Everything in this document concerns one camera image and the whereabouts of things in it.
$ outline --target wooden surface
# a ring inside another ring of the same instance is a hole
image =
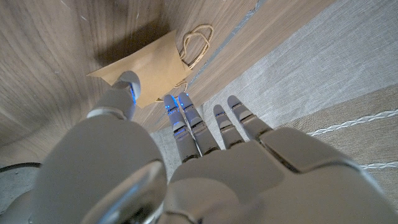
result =
[[[0,1],[0,166],[40,162],[109,86],[89,72],[177,30],[199,24],[215,36],[194,72],[256,5],[249,1]],[[188,48],[192,59],[201,42]],[[137,110],[149,131],[161,105]]]
[[[333,2],[267,0],[188,89],[194,104],[203,104]],[[198,69],[186,80],[190,81]],[[143,120],[151,132],[169,126],[161,106],[150,105],[135,118]]]

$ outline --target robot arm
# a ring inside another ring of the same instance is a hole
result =
[[[273,130],[235,96],[244,142],[214,107],[221,150],[186,93],[164,98],[182,165],[169,184],[149,134],[131,122],[140,85],[125,72],[47,156],[32,192],[0,223],[397,223],[393,207],[355,162],[290,128]],[[188,121],[179,111],[180,104]]]
[[[226,146],[220,150],[188,95],[178,101],[195,140],[177,101],[166,96],[183,164],[171,178],[158,223],[396,223],[377,183],[333,147],[295,129],[273,130],[230,96],[228,105],[251,140],[244,142],[216,105]],[[181,143],[195,141],[198,149]]]

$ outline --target brown paper bag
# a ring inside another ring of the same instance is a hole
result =
[[[137,99],[137,106],[143,108],[155,101],[161,101],[158,99],[168,93],[176,84],[181,83],[192,72],[192,67],[209,48],[213,28],[208,26],[210,25],[200,25],[184,37],[182,56],[178,53],[175,45],[176,31],[173,30],[132,55],[91,72],[88,76],[100,77],[113,85],[123,72],[131,70],[138,75],[141,83],[141,94]],[[198,29],[203,28],[211,29],[211,35],[208,39],[197,32]],[[193,35],[202,36],[205,39],[206,46],[195,61],[191,65],[187,65],[182,58],[187,53],[187,44]]]

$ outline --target white stripe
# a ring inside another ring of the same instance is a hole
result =
[[[395,162],[385,162],[385,163],[374,163],[374,164],[367,164],[361,165],[363,169],[384,169],[388,167],[398,168],[398,161]]]
[[[321,129],[318,129],[318,130],[316,130],[314,132],[310,132],[310,133],[307,133],[307,134],[309,134],[310,136],[316,136],[316,135],[319,135],[319,134],[327,133],[329,131],[339,130],[340,128],[346,128],[346,127],[349,127],[349,126],[353,126],[355,124],[361,124],[361,123],[365,123],[365,122],[369,122],[369,121],[374,121],[375,119],[389,118],[389,117],[395,116],[397,114],[398,114],[398,109],[383,111],[383,112],[380,112],[378,114],[373,114],[373,115],[369,115],[369,116],[363,116],[362,118],[358,118],[356,120],[346,121],[346,122],[341,123],[341,124],[335,124],[335,125],[332,125],[332,126],[330,126],[328,128],[321,128]]]

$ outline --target rope handle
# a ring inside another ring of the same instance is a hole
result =
[[[209,38],[206,38],[201,32],[198,32],[198,30],[201,29],[210,29],[210,35]],[[187,45],[190,42],[191,37],[195,37],[195,36],[199,36],[201,37],[204,41],[205,41],[205,46],[202,48],[201,52],[198,54],[198,56],[193,59],[192,62],[190,63],[186,63],[188,65],[188,68],[190,70],[192,70],[192,68],[199,63],[199,61],[203,58],[203,56],[205,56],[205,54],[207,53],[208,49],[210,48],[210,41],[213,38],[213,33],[214,33],[214,28],[212,25],[209,24],[202,24],[197,26],[196,28],[194,28],[191,32],[187,33],[184,35],[183,38],[183,49],[180,52],[180,59],[183,60],[186,56],[187,56]],[[188,88],[188,83],[185,80],[180,81],[179,83],[175,84],[174,88],[179,88],[182,85],[185,85],[184,91],[185,92]],[[157,100],[155,100],[155,102],[161,103],[163,102],[162,99],[158,98]]]

